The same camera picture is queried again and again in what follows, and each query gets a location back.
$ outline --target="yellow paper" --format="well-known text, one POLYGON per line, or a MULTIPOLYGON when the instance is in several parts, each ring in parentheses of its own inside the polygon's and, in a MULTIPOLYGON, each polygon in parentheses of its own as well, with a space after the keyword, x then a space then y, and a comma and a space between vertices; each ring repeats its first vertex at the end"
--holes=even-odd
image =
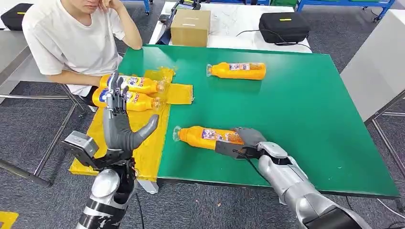
MULTIPOLYGON (((162 80, 163 78, 171 82, 174 76, 172 69, 161 68, 158 71, 146 70, 144 77, 153 80, 162 80)), ((167 103, 171 104, 191 104, 192 85, 171 84, 169 89, 163 95, 167 98, 167 103)), ((170 105, 165 104, 160 110, 147 110, 143 112, 128 111, 129 124, 133 131, 139 130, 144 126, 152 114, 159 114, 158 128, 149 136, 141 146, 133 151, 135 159, 135 169, 138 171, 138 178, 143 180, 156 181, 160 158, 163 150, 167 124, 169 121, 170 105)), ((93 121, 87 131, 87 135, 92 137, 97 143, 99 150, 94 157, 99 158, 105 155, 107 146, 104 142, 103 132, 103 109, 97 110, 93 121)), ((77 159, 73 160, 69 171, 77 175, 97 175, 91 167, 82 165, 77 159)))

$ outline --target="cardboard box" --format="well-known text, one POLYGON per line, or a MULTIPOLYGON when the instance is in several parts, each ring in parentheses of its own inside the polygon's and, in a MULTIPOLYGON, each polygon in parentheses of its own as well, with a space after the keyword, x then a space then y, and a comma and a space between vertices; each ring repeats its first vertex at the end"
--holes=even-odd
POLYGON ((177 10, 171 24, 172 44, 207 47, 210 19, 210 11, 177 10))

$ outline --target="orange bottle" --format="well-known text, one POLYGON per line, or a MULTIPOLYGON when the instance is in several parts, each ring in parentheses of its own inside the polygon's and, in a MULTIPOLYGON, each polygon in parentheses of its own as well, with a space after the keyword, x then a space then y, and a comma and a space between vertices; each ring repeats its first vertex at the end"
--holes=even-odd
POLYGON ((266 75, 264 63, 226 63, 207 65, 207 76, 224 79, 263 80, 266 75))
MULTIPOLYGON (((105 107, 108 88, 97 88, 94 91, 92 100, 94 105, 98 107, 105 107)), ((159 109, 161 107, 161 100, 159 97, 152 98, 145 94, 137 92, 127 92, 127 110, 129 111, 146 111, 149 109, 159 109)))
POLYGON ((190 128, 175 127, 173 130, 174 141, 183 141, 191 146, 215 150, 217 140, 243 145, 244 142, 237 132, 232 130, 210 129, 201 126, 190 128))
MULTIPOLYGON (((163 92, 167 83, 164 80, 155 81, 145 77, 120 75, 124 79, 121 87, 128 86, 130 92, 151 94, 163 92)), ((100 80, 100 87, 106 88, 110 83, 111 75, 104 75, 100 80)))

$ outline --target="green table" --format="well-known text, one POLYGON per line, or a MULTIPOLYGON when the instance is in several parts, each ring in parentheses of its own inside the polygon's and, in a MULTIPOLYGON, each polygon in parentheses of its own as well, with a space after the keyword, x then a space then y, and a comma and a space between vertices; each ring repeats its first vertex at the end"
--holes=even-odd
POLYGON ((174 68, 192 84, 192 105, 172 105, 158 177, 269 186, 245 160, 174 142, 175 126, 259 130, 283 147, 320 191, 398 197, 398 190, 329 55, 147 45, 129 49, 120 72, 174 68), (264 62, 262 81, 206 76, 206 65, 264 62))

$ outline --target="floor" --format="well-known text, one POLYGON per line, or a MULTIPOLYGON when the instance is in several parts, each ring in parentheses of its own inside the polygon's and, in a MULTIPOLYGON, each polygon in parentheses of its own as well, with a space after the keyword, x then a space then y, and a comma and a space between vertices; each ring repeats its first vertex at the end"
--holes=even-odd
MULTIPOLYGON (((143 41, 147 43, 163 1, 155 0, 149 16, 144 14, 142 2, 130 2, 126 6, 143 41)), ((403 6, 396 4, 394 8, 403 9, 403 6)), ((338 70, 342 71, 376 26, 371 23, 373 15, 370 10, 306 6, 303 15, 312 27, 309 43, 314 52, 329 53, 338 70)), ((124 53, 125 45, 120 42, 117 45, 124 53)), ((63 94, 55 84, 26 82, 20 83, 13 93, 63 94)), ((0 105, 1 158, 34 171, 71 106, 70 101, 6 99, 0 105)), ((405 111, 405 103, 401 101, 393 110, 405 111)), ((63 137, 72 130, 86 132, 93 115, 89 113, 78 118, 79 115, 77 109, 63 137)), ((404 119, 382 117, 379 121, 395 149, 403 153, 404 119)), ((405 178, 376 130, 372 126, 368 129, 402 197, 405 197, 405 178)), ((68 172, 72 160, 73 156, 66 155, 59 145, 54 149, 42 172, 43 178, 53 181, 50 188, 28 183, 0 169, 0 210, 20 214, 13 228, 65 229, 76 225, 94 177, 75 176, 68 172)), ((155 195, 140 188, 138 192, 147 229, 297 228, 294 216, 285 206, 278 204, 276 194, 269 189, 163 183, 155 195)), ((328 197, 348 206, 343 197, 328 197)), ((386 228, 395 221, 402 221, 405 225, 405 220, 390 213, 375 199, 349 197, 349 201, 353 209, 375 229, 386 228)), ((395 207, 393 201, 383 201, 395 207)), ((139 210, 135 199, 132 202, 121 228, 140 228, 139 210)))

